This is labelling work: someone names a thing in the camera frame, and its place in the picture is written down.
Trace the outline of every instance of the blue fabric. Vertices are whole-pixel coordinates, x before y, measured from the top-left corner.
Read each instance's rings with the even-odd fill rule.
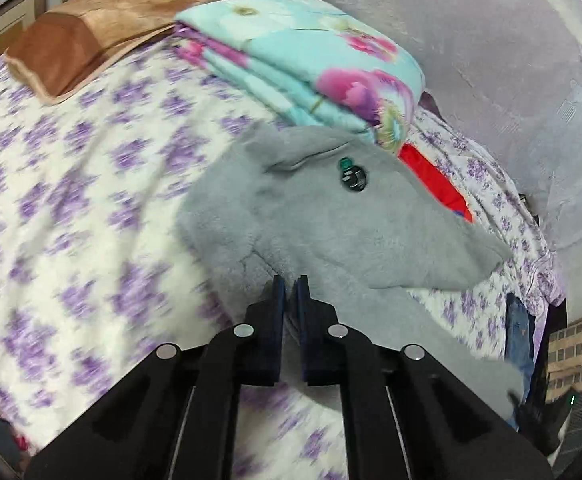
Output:
[[[504,357],[514,364],[524,379],[525,402],[531,388],[533,376],[533,333],[535,332],[535,317],[528,313],[522,301],[513,293],[506,295],[506,348]],[[513,418],[508,423],[517,429]]]
[[[321,0],[221,0],[176,15],[185,59],[298,126],[404,142],[424,75],[404,49]]]

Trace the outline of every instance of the mattress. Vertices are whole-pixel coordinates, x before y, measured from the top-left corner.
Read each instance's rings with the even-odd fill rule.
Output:
[[[192,348],[232,323],[175,217],[191,183],[255,120],[286,126],[176,57],[168,40],[135,50],[53,107],[0,59],[0,410],[34,449],[158,344]],[[426,110],[407,142],[514,252],[473,290],[411,294],[476,356],[502,358],[513,292],[537,316],[539,341],[563,291],[514,184],[480,145]],[[293,381],[245,387],[233,477],[345,478],[343,435],[338,407]]]

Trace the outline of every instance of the bedsheet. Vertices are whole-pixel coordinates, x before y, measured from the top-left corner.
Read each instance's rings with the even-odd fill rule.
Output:
[[[34,446],[158,343],[205,344],[231,322],[174,219],[191,182],[257,119],[276,121],[167,40],[55,107],[0,59],[0,408]],[[562,293],[552,254],[477,143],[422,109],[407,142],[515,254],[473,290],[412,294],[475,355],[503,356],[506,293],[539,319]],[[234,478],[345,478],[343,435],[337,410],[290,384],[244,388]]]

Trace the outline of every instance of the denim fabric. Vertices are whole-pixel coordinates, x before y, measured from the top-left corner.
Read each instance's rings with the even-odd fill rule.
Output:
[[[506,295],[506,348],[504,357],[514,364],[524,378],[525,402],[531,387],[533,376],[533,333],[535,332],[535,317],[528,313],[522,301],[513,293]],[[517,429],[513,417],[508,423]]]

